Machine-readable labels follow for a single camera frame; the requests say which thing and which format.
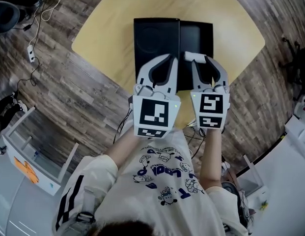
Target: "table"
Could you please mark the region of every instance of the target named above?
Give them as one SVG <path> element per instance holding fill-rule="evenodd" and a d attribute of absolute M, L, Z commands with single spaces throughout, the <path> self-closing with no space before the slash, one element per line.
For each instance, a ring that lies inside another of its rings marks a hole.
<path fill-rule="evenodd" d="M 135 84 L 133 19 L 170 17 L 214 25 L 214 58 L 232 83 L 265 45 L 257 26 L 236 0 L 102 0 L 77 35 L 73 50 L 133 94 Z M 189 91 L 175 125 L 194 119 Z"/>

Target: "black stripe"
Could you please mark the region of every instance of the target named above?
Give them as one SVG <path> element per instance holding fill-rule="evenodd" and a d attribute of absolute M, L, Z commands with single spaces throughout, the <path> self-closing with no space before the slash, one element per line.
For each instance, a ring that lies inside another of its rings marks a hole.
<path fill-rule="evenodd" d="M 69 212 L 74 209 L 74 201 L 75 201 L 75 197 L 77 196 L 78 192 L 79 192 L 79 189 L 80 189 L 80 186 L 82 184 L 82 181 L 83 181 L 83 175 L 80 175 L 77 182 L 76 182 L 76 185 L 75 185 L 75 188 L 74 188 L 74 191 L 73 191 L 73 194 L 70 196 L 69 198 L 69 205 L 68 205 L 68 211 L 64 213 L 63 215 L 63 223 L 67 222 L 68 219 L 69 219 Z"/>
<path fill-rule="evenodd" d="M 56 231 L 59 229 L 59 222 L 60 222 L 60 219 L 62 218 L 62 216 L 64 214 L 64 211 L 65 211 L 66 198 L 67 198 L 67 194 L 68 194 L 69 191 L 70 191 L 70 188 L 67 191 L 67 193 L 62 197 L 62 199 L 60 201 L 60 204 L 59 204 L 57 221 L 56 221 L 56 225 L 55 225 Z"/>

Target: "power strip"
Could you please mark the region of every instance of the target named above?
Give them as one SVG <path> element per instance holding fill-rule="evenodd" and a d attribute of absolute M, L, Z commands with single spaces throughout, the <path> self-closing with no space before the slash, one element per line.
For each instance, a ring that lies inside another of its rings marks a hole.
<path fill-rule="evenodd" d="M 33 50 L 33 45 L 29 45 L 27 48 L 28 55 L 29 55 L 29 60 L 31 63 L 35 62 L 35 55 L 34 55 L 34 50 Z"/>

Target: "wooden floor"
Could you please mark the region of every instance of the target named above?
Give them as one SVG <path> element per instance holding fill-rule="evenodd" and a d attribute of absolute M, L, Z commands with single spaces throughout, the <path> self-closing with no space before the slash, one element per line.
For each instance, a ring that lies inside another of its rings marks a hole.
<path fill-rule="evenodd" d="M 37 107 L 20 132 L 30 134 L 38 151 L 60 165 L 74 143 L 80 143 L 71 170 L 83 156 L 100 154 L 112 144 L 128 110 L 127 92 L 71 50 L 75 36 L 100 1 L 62 0 L 51 20 L 41 24 L 35 47 L 41 63 L 34 73 L 37 86 L 20 84 L 20 98 Z M 305 0 L 238 1 L 266 40 L 266 47 L 231 85 L 222 153 L 239 171 L 245 166 L 242 155 L 254 160 L 264 153 L 292 115 L 293 93 L 298 92 L 293 92 L 277 64 L 291 60 L 283 36 L 305 46 Z M 35 32 L 33 26 L 26 32 L 11 30 L 0 35 L 0 98 L 16 90 L 17 81 L 29 77 L 36 67 L 37 62 L 29 64 L 26 52 Z M 192 136 L 193 130 L 186 128 L 185 133 Z M 190 142 L 194 153 L 200 143 L 199 136 Z M 195 157 L 196 170 L 201 155 L 202 149 Z"/>

